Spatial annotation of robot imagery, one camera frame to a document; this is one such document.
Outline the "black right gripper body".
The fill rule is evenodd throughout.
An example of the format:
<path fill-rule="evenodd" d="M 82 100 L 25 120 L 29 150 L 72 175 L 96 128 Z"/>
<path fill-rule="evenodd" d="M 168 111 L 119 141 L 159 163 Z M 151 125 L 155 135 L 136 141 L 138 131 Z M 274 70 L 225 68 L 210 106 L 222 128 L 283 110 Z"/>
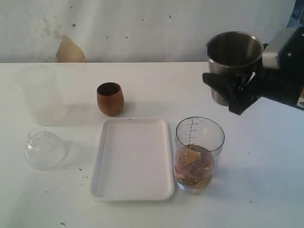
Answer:
<path fill-rule="evenodd" d="M 241 115 L 259 98 L 303 110 L 304 108 L 304 28 L 297 30 L 282 56 L 282 68 L 268 69 L 263 64 L 255 76 L 228 105 L 230 112 Z"/>

